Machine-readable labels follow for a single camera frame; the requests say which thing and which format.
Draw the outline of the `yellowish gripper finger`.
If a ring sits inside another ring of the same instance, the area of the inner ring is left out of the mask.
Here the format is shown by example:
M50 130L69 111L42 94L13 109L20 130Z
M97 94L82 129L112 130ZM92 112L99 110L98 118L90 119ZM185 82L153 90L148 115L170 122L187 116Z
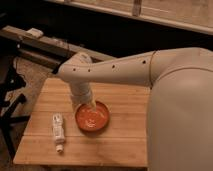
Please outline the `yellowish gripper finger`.
M89 102L89 106L92 108L92 109L96 109L96 101L94 99L92 99L90 102Z

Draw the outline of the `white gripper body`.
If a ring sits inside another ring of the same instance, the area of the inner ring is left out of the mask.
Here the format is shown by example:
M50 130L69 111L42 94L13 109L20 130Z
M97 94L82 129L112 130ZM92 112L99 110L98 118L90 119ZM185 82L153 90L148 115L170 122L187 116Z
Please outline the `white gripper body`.
M92 90L89 83L73 83L70 87L70 98L74 107L89 103L92 100Z

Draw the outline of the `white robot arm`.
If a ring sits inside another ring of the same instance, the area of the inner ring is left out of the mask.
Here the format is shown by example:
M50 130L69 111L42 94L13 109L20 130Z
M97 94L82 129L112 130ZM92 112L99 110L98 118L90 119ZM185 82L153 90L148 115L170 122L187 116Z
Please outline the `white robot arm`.
M72 100L91 99L90 82L147 86L149 171L213 171L213 51L159 50L94 63L78 52L57 71Z

